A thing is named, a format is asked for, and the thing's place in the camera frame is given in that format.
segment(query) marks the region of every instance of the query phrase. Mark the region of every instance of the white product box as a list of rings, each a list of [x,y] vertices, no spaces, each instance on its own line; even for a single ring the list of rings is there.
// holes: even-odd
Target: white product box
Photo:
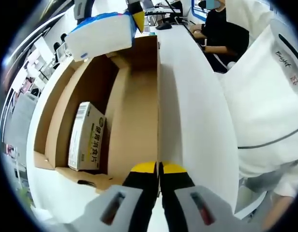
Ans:
[[[90,102],[80,104],[73,125],[68,166],[76,171],[98,170],[105,116]]]

